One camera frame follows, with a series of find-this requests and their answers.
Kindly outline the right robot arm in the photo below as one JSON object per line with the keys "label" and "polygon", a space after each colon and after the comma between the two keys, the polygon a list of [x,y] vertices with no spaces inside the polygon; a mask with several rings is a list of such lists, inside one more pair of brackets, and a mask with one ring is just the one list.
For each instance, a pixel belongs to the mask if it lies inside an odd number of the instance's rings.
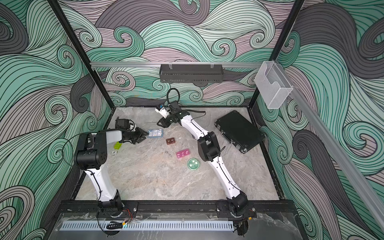
{"label": "right robot arm", "polygon": [[182,110],[176,101],[169,105],[169,109],[162,104],[158,105],[156,112],[162,116],[157,122],[158,126],[168,128],[178,123],[192,134],[197,141],[200,158],[211,166],[225,190],[230,213],[236,218],[242,217],[249,203],[248,197],[226,168],[222,158],[223,149],[220,148],[216,134],[200,126],[190,112]]}

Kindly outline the pink pillbox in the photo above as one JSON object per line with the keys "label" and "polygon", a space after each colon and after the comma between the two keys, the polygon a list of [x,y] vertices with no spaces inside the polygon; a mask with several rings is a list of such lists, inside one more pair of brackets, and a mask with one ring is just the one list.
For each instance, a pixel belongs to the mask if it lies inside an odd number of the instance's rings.
{"label": "pink pillbox", "polygon": [[190,154],[191,154],[191,152],[189,149],[184,149],[184,150],[180,150],[180,151],[176,152],[176,157],[178,159],[181,159],[181,158],[186,157]]}

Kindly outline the dark red pillbox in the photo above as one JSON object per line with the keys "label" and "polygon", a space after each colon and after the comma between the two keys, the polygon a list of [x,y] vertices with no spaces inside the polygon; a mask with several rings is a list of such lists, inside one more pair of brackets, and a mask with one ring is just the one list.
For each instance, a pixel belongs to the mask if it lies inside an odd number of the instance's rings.
{"label": "dark red pillbox", "polygon": [[172,144],[176,143],[176,140],[175,140],[175,138],[168,138],[168,139],[166,139],[166,143],[167,143],[167,145],[172,145]]}

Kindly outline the green round pillbox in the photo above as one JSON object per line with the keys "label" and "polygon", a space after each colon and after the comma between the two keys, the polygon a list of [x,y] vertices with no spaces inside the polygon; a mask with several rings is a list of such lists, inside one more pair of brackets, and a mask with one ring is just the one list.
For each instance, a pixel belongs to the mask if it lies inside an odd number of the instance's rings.
{"label": "green round pillbox", "polygon": [[195,170],[197,170],[200,167],[200,162],[196,158],[191,158],[187,162],[187,167],[191,171],[195,171]]}

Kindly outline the blue rectangular pillbox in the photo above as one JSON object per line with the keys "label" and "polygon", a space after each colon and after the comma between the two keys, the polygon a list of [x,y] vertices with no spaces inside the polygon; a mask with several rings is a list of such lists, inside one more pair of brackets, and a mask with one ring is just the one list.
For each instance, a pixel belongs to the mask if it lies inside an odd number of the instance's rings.
{"label": "blue rectangular pillbox", "polygon": [[158,130],[148,130],[149,138],[162,138],[164,135],[164,131],[162,129]]}

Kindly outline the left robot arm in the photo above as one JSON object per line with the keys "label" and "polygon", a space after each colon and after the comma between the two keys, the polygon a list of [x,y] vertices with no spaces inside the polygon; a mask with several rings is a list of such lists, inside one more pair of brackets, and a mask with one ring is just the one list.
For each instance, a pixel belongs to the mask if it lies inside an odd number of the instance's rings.
{"label": "left robot arm", "polygon": [[126,142],[138,144],[148,135],[147,131],[136,127],[130,120],[120,118],[116,119],[114,129],[79,135],[74,152],[74,164],[85,171],[91,179],[97,193],[98,208],[101,211],[112,210],[112,218],[120,217],[125,206],[108,173],[107,146]]}

